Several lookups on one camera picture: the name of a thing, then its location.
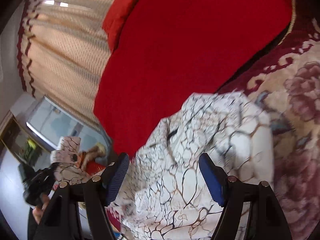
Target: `curtain fold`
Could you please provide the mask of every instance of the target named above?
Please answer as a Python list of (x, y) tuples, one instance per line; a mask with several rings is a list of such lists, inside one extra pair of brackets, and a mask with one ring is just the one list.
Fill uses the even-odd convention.
[(94, 99), (110, 57), (102, 22), (113, 0), (26, 0), (18, 68), (24, 90), (48, 95), (92, 127)]

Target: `silver bolt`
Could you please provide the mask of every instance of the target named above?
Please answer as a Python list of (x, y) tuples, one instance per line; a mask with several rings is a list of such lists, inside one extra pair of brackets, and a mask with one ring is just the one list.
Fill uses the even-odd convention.
[(228, 176), (228, 180), (230, 182), (236, 182), (237, 181), (237, 178), (235, 176)]
[(100, 179), (101, 179), (101, 177), (99, 175), (92, 177), (92, 181), (94, 181), (94, 182), (98, 182)]
[(68, 185), (68, 182), (63, 181), (63, 182), (61, 182), (61, 183), (59, 184), (59, 187), (64, 188), (64, 187), (66, 187), (67, 185)]
[(262, 185), (263, 187), (268, 187), (268, 186), (269, 186), (269, 183), (268, 183), (267, 181), (263, 180), (263, 181), (261, 181), (261, 185)]

